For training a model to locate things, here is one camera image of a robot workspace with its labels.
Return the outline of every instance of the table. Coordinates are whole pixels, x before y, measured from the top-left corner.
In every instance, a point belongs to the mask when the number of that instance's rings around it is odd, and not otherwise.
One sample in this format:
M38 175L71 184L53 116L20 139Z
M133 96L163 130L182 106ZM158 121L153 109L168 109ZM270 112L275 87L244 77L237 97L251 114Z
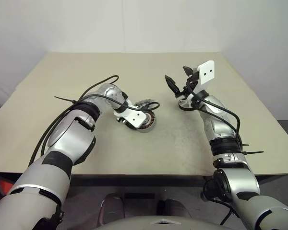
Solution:
M220 53L49 53L17 86L0 109L0 172L22 173L50 122L90 85L118 74L116 82L132 102L152 98L161 103L149 133L116 122L111 109L96 124L96 145L75 174L211 175L212 153L197 111L178 108L166 85L171 76L182 88L182 66L216 63L208 92L241 119L240 135L256 175L288 174L288 136L241 76Z

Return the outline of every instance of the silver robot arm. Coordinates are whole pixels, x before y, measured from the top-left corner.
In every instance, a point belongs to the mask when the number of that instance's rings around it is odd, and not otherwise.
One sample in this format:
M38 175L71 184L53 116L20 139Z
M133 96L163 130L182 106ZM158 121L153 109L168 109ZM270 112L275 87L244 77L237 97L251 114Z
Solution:
M179 107L185 111L199 110L204 130L213 153L213 165L217 168L214 178L204 187L207 199L219 198L230 204L247 229L288 230L288 207L276 199L260 195L259 185L242 151L241 139L225 122L227 112L208 104L224 105L205 90L214 78L214 61L208 61L197 68L183 67L188 79L180 92L172 78L166 81L176 97L183 97Z
M101 85L82 101L75 104L55 127L48 140L47 152L28 167L1 199L0 230L56 229L63 218L61 206L70 186L72 166L83 162L94 148L95 123L107 105L114 109L116 117L133 129L151 130L156 120L152 119L154 113L149 111L151 100L132 105L126 94L112 84Z

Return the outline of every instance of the red object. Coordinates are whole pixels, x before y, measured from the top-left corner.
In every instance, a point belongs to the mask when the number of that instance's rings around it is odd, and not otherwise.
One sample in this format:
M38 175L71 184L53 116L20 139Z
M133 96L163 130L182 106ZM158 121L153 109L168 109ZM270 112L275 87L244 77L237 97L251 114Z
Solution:
M0 180L0 192L2 195L7 195L7 193L12 187L13 187L13 184Z

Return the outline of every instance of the white wall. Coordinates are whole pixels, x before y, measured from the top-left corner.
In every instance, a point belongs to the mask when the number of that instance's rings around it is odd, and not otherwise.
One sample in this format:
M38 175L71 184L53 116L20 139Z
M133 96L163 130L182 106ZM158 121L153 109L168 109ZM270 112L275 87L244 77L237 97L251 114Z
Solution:
M288 120L288 0L223 2L223 54L273 116Z
M0 0L0 105L48 51L220 50L288 119L288 0Z

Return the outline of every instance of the black wire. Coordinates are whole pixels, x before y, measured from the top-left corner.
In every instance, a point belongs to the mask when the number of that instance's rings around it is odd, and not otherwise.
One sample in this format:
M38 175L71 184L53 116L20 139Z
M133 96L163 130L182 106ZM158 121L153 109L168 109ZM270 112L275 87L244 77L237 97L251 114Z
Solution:
M206 193L206 186L207 186L208 182L211 181L211 180L213 180L213 179L210 179L210 180L206 181L205 184L203 185L203 194L204 194L204 196L205 196L209 201L212 201L212 202L214 202L214 203L221 204L221 205L224 205L224 206L228 207L228 208L232 211L232 213L234 213L234 214L239 218L238 213L236 212L236 210L234 210L234 208L233 208L232 206L230 206L229 204L227 204L227 203L225 203L225 202L223 202L223 201L216 200L216 199L211 199L211 198L208 198L208 196L206 196L206 194L205 194L205 193Z
M110 98L110 97L107 97L107 96L104 96L104 95L100 95L100 94L89 94L89 95L83 97L83 98L80 100L80 102L83 101L83 100L85 100L85 99L87 99L87 98L89 98L89 97L101 97L101 98L105 98L105 99L107 99L107 100L110 100L110 101L112 101L112 102L115 102L116 104L119 104L120 106L123 106L123 107L126 108L126 109L131 109L131 110L141 111L141 112L152 111L152 110L155 110L155 109L157 109L157 108L160 107L160 103L159 103L159 102L150 102L149 105L151 105L151 104L156 104L156 106L153 107L153 108L148 108L148 109L132 108L132 107L129 107L129 106L125 105L125 104L122 104L122 103L120 103L120 102L118 102L118 101L116 101L116 100L114 100L114 99L112 99L112 98Z
M110 84L113 84L114 82L116 82L120 77L119 77L118 75L113 75L113 76L111 76L111 77L108 77L108 78L106 78L106 79L104 79L104 80L102 80L102 81L100 81L100 82L92 85L91 87L89 87L87 90L85 90L85 91L81 94L81 96L79 97L78 101L81 100L81 99L84 97L84 95L86 95L86 93L89 92L92 88L94 88L94 87L96 87L96 86L98 86L98 85L100 85L100 84L102 84L102 83L104 83L104 82L106 82L106 81L108 81L108 80L110 80L110 79L112 79L112 78L116 78L116 79L115 79L114 81L110 82Z
M34 151L33 151L33 153L32 153L32 156L31 156L31 159L30 159L30 161L29 161L28 167L34 162L34 159L35 159L36 154L37 154L37 152L38 152L38 150L39 150L39 147L40 147L40 145L42 144L43 140L45 139L47 133L51 130L51 128L52 128L52 127L54 126L54 124L59 120L59 118L60 118L62 115L64 115L67 111L69 111L70 109L72 109L73 107L74 107L74 105L71 105L71 106L69 106L67 109L65 109L65 110L64 110L59 116L57 116L56 119L54 119L54 120L52 121L52 123L48 126L48 128L45 130L45 132L43 133L43 135L42 135L41 138L39 139L39 141L38 141L38 143L37 143L37 145L36 145L36 147L35 147L35 149L34 149Z
M218 115L215 115L215 114L213 114L213 113L211 113L211 112L208 112L208 111L206 111L206 110L203 110L203 109L201 109L201 108L198 108L197 110L198 110L198 111L201 111L201 112L203 112L203 113L209 114L209 115L211 115L211 116L214 116L215 118L219 119L220 121L222 121L222 122L224 122L226 125L228 125L232 130L234 130L234 132L236 132L235 127L234 127L231 123L229 123L227 120L225 120L225 119L223 119L223 118L219 117ZM242 144L242 140L241 140L240 134L238 134L238 141L239 141L240 148L241 148L241 150L242 150L243 144Z
M186 84L186 86L187 86L188 90L191 92L191 94L192 94L197 100L199 100L199 101L201 101L201 102L204 102L204 103L206 103L206 104L212 105L212 106L215 107L215 108L218 108L218 109L220 109L220 110L223 110L223 111L226 112L226 113L229 113L229 114L233 115L233 116L236 118L236 120L237 120L236 138L238 138L239 129L240 129L240 119L239 119L239 117L238 117L234 112L232 112L232 111L230 111L230 110L228 110L228 109L226 109L226 108L224 108L224 107L221 107L221 106L219 106L219 105L217 105L217 104L214 104L214 103L212 103L212 102L210 102L210 101L207 101L207 100L199 97L198 95L196 95L196 94L193 92L192 88L190 87L190 85L189 85L188 83Z
M52 132L54 131L54 129L58 126L58 124L63 120L64 117L66 117L66 115L68 114L68 112L66 112L65 114L63 114L62 116L59 117L59 119L56 121L56 123L53 125L53 127L51 128L51 130L48 132L47 136L44 139L43 145L42 145L42 150L40 152L40 156L44 155L45 152L45 148L46 148L46 144L48 142L48 139L50 137L50 135L52 134Z
M225 222L228 220L228 218L230 217L231 214L232 214L232 210L230 209L229 212L227 213L227 215L224 217L224 219L220 223L220 225L225 224Z

